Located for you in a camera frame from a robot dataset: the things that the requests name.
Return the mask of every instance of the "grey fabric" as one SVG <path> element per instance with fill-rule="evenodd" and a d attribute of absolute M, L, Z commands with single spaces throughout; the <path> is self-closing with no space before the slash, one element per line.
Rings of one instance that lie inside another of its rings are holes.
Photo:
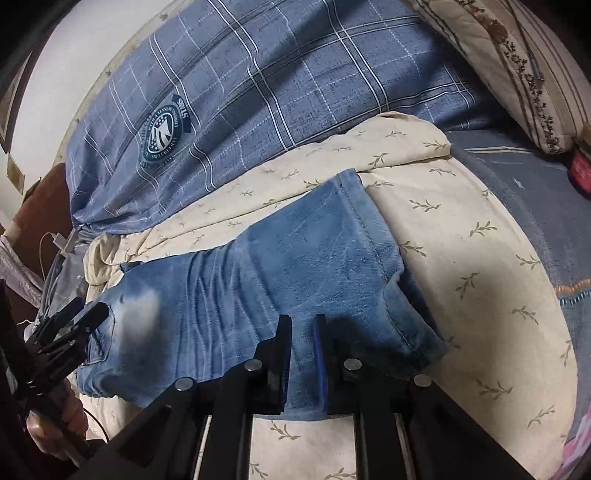
<path fill-rule="evenodd" d="M 4 235 L 0 235 L 0 278 L 31 305 L 39 306 L 43 281 L 22 264 Z"/>
<path fill-rule="evenodd" d="M 85 299 L 88 283 L 84 277 L 84 255 L 95 235 L 88 230 L 78 231 L 78 240 L 72 252 L 63 257 L 56 255 L 47 274 L 41 307 L 37 320 L 51 317 L 74 298 Z"/>
<path fill-rule="evenodd" d="M 579 370 L 570 440 L 591 401 L 591 286 L 585 283 L 591 278 L 591 202 L 570 184 L 562 159 L 543 154 L 520 131 L 448 132 L 447 137 L 452 155 L 519 223 L 557 289 Z"/>

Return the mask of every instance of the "screw head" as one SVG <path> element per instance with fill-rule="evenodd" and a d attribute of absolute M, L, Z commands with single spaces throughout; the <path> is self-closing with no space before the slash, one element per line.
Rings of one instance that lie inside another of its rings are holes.
<path fill-rule="evenodd" d="M 425 374 L 415 375 L 415 377 L 413 378 L 413 381 L 416 386 L 421 387 L 421 388 L 430 387 L 431 384 L 433 383 L 433 380 L 431 380 L 431 377 L 429 377 L 428 375 L 425 375 Z"/>
<path fill-rule="evenodd" d="M 176 388 L 179 392 L 184 392 L 186 390 L 189 390 L 193 386 L 193 383 L 194 383 L 194 381 L 192 378 L 189 378 L 189 377 L 179 378 L 174 383 L 174 388 Z"/>
<path fill-rule="evenodd" d="M 349 370 L 350 372 L 359 370 L 362 365 L 363 364 L 361 363 L 361 360 L 356 358 L 348 358 L 343 362 L 343 367 L 345 367 L 345 369 Z"/>
<path fill-rule="evenodd" d="M 244 368 L 249 372 L 256 372 L 262 368 L 262 362 L 259 359 L 251 358 L 244 362 Z"/>

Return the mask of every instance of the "jeans pocket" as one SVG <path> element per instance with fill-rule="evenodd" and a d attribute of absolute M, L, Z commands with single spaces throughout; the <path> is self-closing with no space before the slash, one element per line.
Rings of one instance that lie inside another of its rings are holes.
<path fill-rule="evenodd" d="M 109 306 L 109 317 L 88 338 L 86 360 L 82 365 L 93 365 L 107 360 L 113 343 L 114 328 L 115 315 Z"/>

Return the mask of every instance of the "pillow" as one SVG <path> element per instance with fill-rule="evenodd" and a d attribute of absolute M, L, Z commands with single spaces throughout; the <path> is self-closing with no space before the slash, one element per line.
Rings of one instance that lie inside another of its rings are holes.
<path fill-rule="evenodd" d="M 547 153 L 573 146 L 591 113 L 591 85 L 550 28 L 517 0 L 410 0 L 470 62 Z"/>

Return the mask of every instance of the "blue plaid duvet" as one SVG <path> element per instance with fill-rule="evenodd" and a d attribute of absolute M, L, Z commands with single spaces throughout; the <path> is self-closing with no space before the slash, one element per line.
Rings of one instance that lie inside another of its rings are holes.
<path fill-rule="evenodd" d="M 67 152 L 74 223 L 144 230 L 390 110 L 444 129 L 502 115 L 401 0 L 198 0 L 129 55 L 80 121 Z"/>

